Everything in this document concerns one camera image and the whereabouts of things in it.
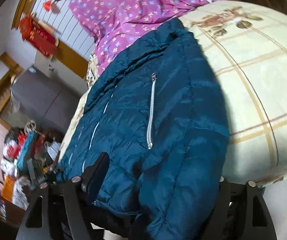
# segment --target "bed sheet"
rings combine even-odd
[[[231,142],[224,167],[224,175],[230,172],[230,175],[233,174],[233,180],[237,180],[239,183],[244,183],[245,180],[255,177],[258,185],[262,187],[287,179],[287,150],[285,151],[285,148],[287,149],[287,102],[285,98],[287,97],[283,97],[284,104],[280,105],[280,99],[278,98],[275,101],[269,100],[273,96],[269,94],[272,93],[272,90],[267,91],[267,85],[272,85],[276,90],[282,82],[287,82],[285,78],[287,75],[285,73],[278,74],[275,78],[263,80],[267,68],[271,68],[271,65],[275,68],[278,66],[279,61],[274,62],[274,58],[270,54],[280,55],[283,51],[282,48],[287,48],[287,44],[282,45],[285,42],[287,43],[287,37],[271,38],[275,33],[287,31],[287,16],[255,4],[238,1],[217,1],[196,8],[179,19],[189,31],[194,33],[226,95],[231,122]],[[280,51],[274,51],[278,47],[281,48]],[[256,65],[257,61],[260,63],[258,70],[253,66],[247,67],[245,70],[242,68],[241,75],[246,75],[246,73],[248,76],[253,75],[251,85],[259,93],[259,100],[264,102],[266,108],[277,111],[279,116],[273,118],[275,113],[271,113],[272,117],[268,119],[269,121],[264,121],[259,125],[257,119],[260,112],[252,113],[253,108],[261,111],[260,106],[256,108],[258,103],[256,101],[251,102],[251,100],[248,104],[240,103],[249,96],[250,91],[245,89],[245,84],[240,83],[240,76],[237,75],[238,72],[233,64],[233,62],[241,62],[240,64],[248,66]],[[91,86],[98,79],[96,63],[96,56],[93,55],[89,63],[92,75]],[[278,77],[283,78],[283,80],[273,84],[278,82]],[[283,91],[279,94],[287,90],[286,84],[282,87]],[[77,112],[71,121],[64,138],[61,157],[64,155],[71,136],[82,117],[88,93],[89,91],[81,98]],[[270,121],[277,122],[278,120],[282,120],[283,126],[279,123],[276,124],[275,129],[277,130],[273,137],[269,137],[271,134],[266,134],[266,138],[275,138],[276,145],[279,145],[279,149],[277,149],[279,156],[275,157],[270,152],[271,147],[272,150],[275,150],[274,146],[269,143],[269,140],[265,140],[265,134],[263,133],[261,136],[261,133]],[[248,128],[239,129],[242,125]]]

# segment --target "silver zipper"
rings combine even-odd
[[[153,108],[154,108],[154,104],[155,104],[156,80],[157,80],[157,75],[156,75],[156,73],[153,73],[151,75],[152,85],[151,85],[149,121],[148,121],[148,128],[147,128],[147,145],[148,145],[148,150],[150,150],[152,148],[151,130],[152,130],[152,121],[153,121]]]

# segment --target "pink floral fabric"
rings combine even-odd
[[[125,48],[163,22],[212,0],[72,0],[74,16],[95,39],[98,74]]]

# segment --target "screw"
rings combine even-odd
[[[47,187],[48,187],[48,183],[47,182],[44,182],[44,183],[40,184],[40,188],[41,189],[44,189],[44,188],[47,188]]]
[[[250,180],[250,181],[248,181],[248,185],[249,185],[250,187],[255,187],[255,186],[256,186],[256,183],[255,183],[254,181]]]
[[[75,176],[75,177],[73,177],[73,178],[71,179],[71,181],[74,182],[74,183],[77,183],[77,182],[79,182],[79,181],[81,181],[81,180],[82,180],[82,179],[81,179],[80,176]]]

